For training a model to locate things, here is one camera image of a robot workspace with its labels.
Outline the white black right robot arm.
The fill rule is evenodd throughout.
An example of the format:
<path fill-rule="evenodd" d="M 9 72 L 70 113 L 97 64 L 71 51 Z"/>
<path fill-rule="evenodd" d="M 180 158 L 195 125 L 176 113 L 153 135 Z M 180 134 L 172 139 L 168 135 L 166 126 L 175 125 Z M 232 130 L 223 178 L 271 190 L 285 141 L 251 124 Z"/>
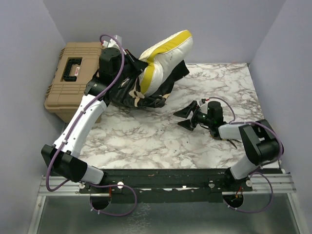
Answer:
<path fill-rule="evenodd" d="M 200 125 L 214 139 L 243 144 L 245 155 L 225 172 L 224 185 L 230 191 L 240 187 L 242 179 L 261 167 L 278 161 L 284 153 L 281 140 L 267 120 L 227 123 L 218 101 L 194 100 L 187 107 L 176 111 L 174 116 L 184 118 L 177 124 L 187 130 L 193 131 Z"/>

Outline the black yellow flower pillowcase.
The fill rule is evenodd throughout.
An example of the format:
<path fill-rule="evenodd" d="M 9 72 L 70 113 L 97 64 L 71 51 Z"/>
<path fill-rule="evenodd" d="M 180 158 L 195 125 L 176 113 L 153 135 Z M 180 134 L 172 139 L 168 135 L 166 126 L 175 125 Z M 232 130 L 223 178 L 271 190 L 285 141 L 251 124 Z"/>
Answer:
<path fill-rule="evenodd" d="M 127 78 L 118 87 L 112 103 L 123 107 L 161 108 L 175 82 L 189 74 L 185 61 L 171 64 L 155 60 L 137 78 Z"/>

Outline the white pillow yellow edge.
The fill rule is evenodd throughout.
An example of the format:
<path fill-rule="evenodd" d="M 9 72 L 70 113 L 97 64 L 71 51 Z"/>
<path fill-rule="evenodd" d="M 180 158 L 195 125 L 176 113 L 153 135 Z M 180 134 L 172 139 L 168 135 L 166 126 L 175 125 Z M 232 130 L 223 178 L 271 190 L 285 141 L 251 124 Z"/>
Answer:
<path fill-rule="evenodd" d="M 151 96 L 168 79 L 173 69 L 182 62 L 193 45 L 189 30 L 179 31 L 146 49 L 139 57 L 148 67 L 139 75 L 140 92 Z"/>

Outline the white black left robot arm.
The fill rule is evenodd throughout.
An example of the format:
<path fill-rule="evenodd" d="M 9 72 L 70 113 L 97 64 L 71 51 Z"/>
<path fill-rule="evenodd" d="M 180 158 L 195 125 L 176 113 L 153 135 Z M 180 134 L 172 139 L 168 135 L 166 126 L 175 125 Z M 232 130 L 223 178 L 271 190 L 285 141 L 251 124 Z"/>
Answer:
<path fill-rule="evenodd" d="M 106 190 L 108 181 L 103 177 L 104 172 L 80 160 L 80 152 L 92 126 L 117 95 L 121 83 L 136 79 L 147 66 L 129 51 L 102 50 L 99 68 L 87 83 L 72 120 L 52 146 L 44 145 L 41 150 L 48 172 L 72 182 L 89 182 L 99 193 Z"/>

